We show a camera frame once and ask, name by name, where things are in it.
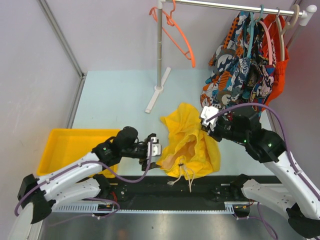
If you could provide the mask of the yellow shorts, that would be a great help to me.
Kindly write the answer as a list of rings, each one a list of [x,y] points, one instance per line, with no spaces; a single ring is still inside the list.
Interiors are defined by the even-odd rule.
[[[167,116],[160,118],[168,130],[168,146],[156,162],[168,176],[173,186],[181,178],[188,182],[192,192],[194,179],[218,172],[221,153],[218,143],[202,130],[199,111],[189,103],[181,103]]]

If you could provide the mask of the orange plastic hanger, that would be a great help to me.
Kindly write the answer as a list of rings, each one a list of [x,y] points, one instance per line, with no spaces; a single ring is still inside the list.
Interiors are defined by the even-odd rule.
[[[180,51],[180,53],[190,62],[191,67],[195,68],[196,57],[193,48],[183,29],[174,18],[174,13],[176,12],[178,1],[170,0],[171,9],[169,11],[164,10],[164,5],[166,2],[167,0],[157,0],[156,5],[153,6],[148,13],[148,15],[151,16],[157,24],[157,36],[159,37],[161,42],[163,38],[162,35],[164,33],[174,44],[174,46]],[[167,27],[173,28],[177,32],[185,48],[183,48],[182,44],[178,43],[177,39],[173,37],[172,34],[167,30]]]

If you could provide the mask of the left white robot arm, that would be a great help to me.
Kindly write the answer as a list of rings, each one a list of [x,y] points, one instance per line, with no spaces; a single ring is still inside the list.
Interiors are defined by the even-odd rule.
[[[19,209],[31,205],[31,223],[35,224],[47,218],[58,207],[81,200],[105,201],[107,205],[117,206],[118,203],[112,199],[110,182],[101,172],[107,170],[117,179],[135,184],[156,167],[152,158],[161,154],[162,145],[155,133],[140,141],[138,131],[126,126],[115,136],[99,143],[79,160],[63,168],[41,177],[33,174],[25,176],[17,195],[18,203],[14,214],[18,216]],[[112,170],[122,158],[138,159],[142,176],[132,180]]]

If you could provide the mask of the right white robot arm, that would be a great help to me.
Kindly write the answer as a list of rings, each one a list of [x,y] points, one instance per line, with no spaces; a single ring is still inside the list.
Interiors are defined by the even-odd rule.
[[[258,113],[245,106],[233,109],[227,118],[218,108],[205,106],[200,119],[208,136],[218,142],[226,139],[244,146],[248,155],[268,168],[288,191],[277,192],[240,174],[230,184],[231,196],[237,201],[247,198],[265,205],[281,214],[302,237],[318,240],[320,191],[294,160],[285,141],[276,132],[262,128]]]

